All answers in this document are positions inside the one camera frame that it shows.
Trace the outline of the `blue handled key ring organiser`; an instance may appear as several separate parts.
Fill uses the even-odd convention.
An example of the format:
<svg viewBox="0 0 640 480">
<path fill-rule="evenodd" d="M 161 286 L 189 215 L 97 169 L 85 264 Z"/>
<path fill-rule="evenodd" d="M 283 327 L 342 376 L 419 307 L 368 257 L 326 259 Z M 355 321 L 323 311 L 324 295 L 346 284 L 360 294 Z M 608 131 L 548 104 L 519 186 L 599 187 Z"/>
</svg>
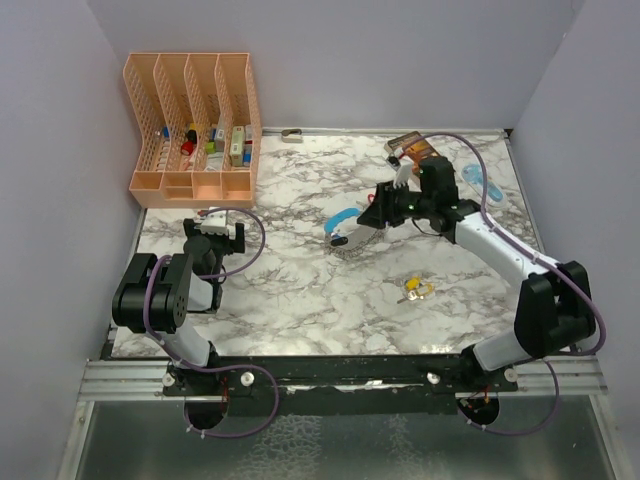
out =
<svg viewBox="0 0 640 480">
<path fill-rule="evenodd" d="M 363 206 L 350 207 L 331 216 L 324 224 L 324 251 L 342 260 L 352 260 L 366 248 L 379 242 L 387 226 L 381 229 L 357 222 Z"/>
</svg>

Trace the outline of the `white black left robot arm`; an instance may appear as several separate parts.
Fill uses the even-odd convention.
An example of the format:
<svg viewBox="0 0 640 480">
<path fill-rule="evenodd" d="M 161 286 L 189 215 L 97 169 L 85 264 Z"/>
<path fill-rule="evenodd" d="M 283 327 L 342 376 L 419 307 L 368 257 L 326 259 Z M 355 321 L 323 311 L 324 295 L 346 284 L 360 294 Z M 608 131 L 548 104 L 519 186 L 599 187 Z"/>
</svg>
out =
<svg viewBox="0 0 640 480">
<path fill-rule="evenodd" d="M 114 294 L 112 318 L 119 327 L 145 334 L 169 348 L 182 366 L 186 382 L 206 395 L 220 385 L 218 354 L 211 341 L 197 333 L 189 314 L 215 314 L 223 296 L 224 259 L 245 252 L 245 225 L 233 229 L 226 216 L 183 221 L 183 251 L 163 264 L 152 253 L 135 254 Z"/>
</svg>

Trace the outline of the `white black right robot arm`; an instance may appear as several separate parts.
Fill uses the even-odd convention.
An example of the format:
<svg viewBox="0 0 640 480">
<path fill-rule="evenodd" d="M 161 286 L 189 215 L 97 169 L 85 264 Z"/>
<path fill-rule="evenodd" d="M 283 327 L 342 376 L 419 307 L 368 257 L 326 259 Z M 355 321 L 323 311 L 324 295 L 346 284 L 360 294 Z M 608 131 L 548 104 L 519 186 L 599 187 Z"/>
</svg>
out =
<svg viewBox="0 0 640 480">
<path fill-rule="evenodd" d="M 389 157 L 391 181 L 376 187 L 358 224 L 382 230 L 406 220 L 428 220 L 449 242 L 473 253 L 519 292 L 511 327 L 462 352 L 461 383 L 481 391 L 505 366 L 567 351 L 592 336 L 595 315 L 586 270 L 577 262 L 560 264 L 502 230 L 471 199 L 459 196 L 455 172 L 445 157 L 419 164 Z"/>
</svg>

